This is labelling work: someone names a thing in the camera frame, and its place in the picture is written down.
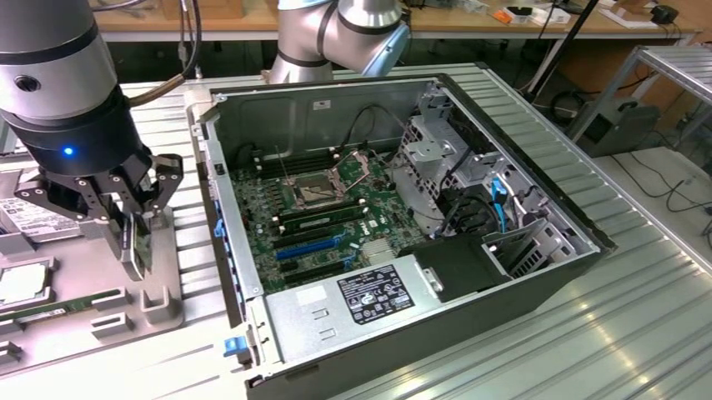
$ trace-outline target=corrugated metal surface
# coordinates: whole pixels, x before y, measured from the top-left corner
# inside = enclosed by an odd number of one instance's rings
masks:
[[[391,75],[431,72],[447,73],[458,81],[619,249],[530,315],[338,399],[709,398],[709,276],[494,75],[470,65],[404,67]],[[340,73],[340,78],[350,77]],[[252,77],[205,82],[211,87],[259,83]],[[134,95],[148,86],[128,85],[125,92]],[[133,114],[153,150],[185,157],[185,179],[171,205],[176,208],[187,326],[5,379],[0,390],[21,389],[26,398],[76,398],[78,387],[89,385],[105,393],[109,385],[122,398],[240,397],[241,385],[224,378],[228,374],[220,378],[220,349],[212,345],[227,335],[227,320],[196,188],[183,91],[179,88]]]
[[[455,80],[619,248],[530,315],[335,399],[709,398],[709,275],[498,78]]]
[[[712,104],[712,48],[649,46],[639,50],[638,58]]]

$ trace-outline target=blue latch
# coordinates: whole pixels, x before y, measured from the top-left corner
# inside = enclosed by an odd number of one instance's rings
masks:
[[[216,238],[221,238],[224,236],[224,224],[223,219],[217,219],[217,222],[215,224],[215,229],[212,229],[212,233],[215,234]]]
[[[231,337],[224,341],[223,357],[235,356],[237,353],[247,351],[247,339],[244,336]]]
[[[498,177],[491,179],[491,202],[494,203],[494,209],[496,211],[496,216],[499,217],[502,233],[504,233],[507,232],[507,222],[503,214],[503,204],[507,202],[507,188],[503,186]]]

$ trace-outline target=warning label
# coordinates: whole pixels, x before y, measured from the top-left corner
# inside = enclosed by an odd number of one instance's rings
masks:
[[[339,280],[338,286],[359,325],[415,306],[392,265]]]
[[[0,210],[29,238],[76,228],[76,222],[18,198],[0,199]]]

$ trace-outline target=workbench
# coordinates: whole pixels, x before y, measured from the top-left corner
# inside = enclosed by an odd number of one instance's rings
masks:
[[[454,78],[618,248],[535,312],[335,399],[384,400],[416,393],[418,398],[462,399],[706,398],[709,263],[490,70],[456,64],[400,67],[391,75],[424,73]],[[336,78],[355,76],[338,72]],[[257,77],[205,79],[133,110],[144,143],[155,152],[185,157],[185,178],[169,201],[176,210],[184,326],[5,378],[0,381],[5,397],[241,398],[239,371],[221,356],[223,339],[233,333],[224,315],[181,93],[195,85],[259,84]],[[133,96],[153,86],[132,84],[122,89]],[[20,166],[0,164],[1,169]]]
[[[468,13],[460,8],[411,8],[411,38],[414,39],[554,39],[549,55],[537,69],[527,85],[534,87],[542,78],[553,56],[562,45],[578,16],[571,15],[569,23],[551,23],[542,27],[533,22],[504,24],[491,13],[511,1],[483,0],[487,13]],[[203,21],[203,40],[249,41],[276,40],[277,0],[244,0],[244,16],[239,19]],[[673,39],[674,45],[689,43],[701,29],[683,16],[675,19],[675,26],[655,29],[627,29],[605,17],[599,7],[590,13],[575,39]],[[96,22],[108,42],[176,42],[180,37],[179,21],[168,20],[160,8],[137,12],[98,12]]]

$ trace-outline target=blue pcie slot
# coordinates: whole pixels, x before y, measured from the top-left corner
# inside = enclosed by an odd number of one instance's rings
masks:
[[[276,252],[276,261],[281,261],[287,258],[293,258],[304,254],[319,252],[321,250],[325,250],[327,248],[335,248],[340,243],[342,238],[343,233],[340,235],[335,235],[331,239],[320,240],[317,242],[304,244],[300,247],[293,247],[287,250],[280,250],[279,252]]]

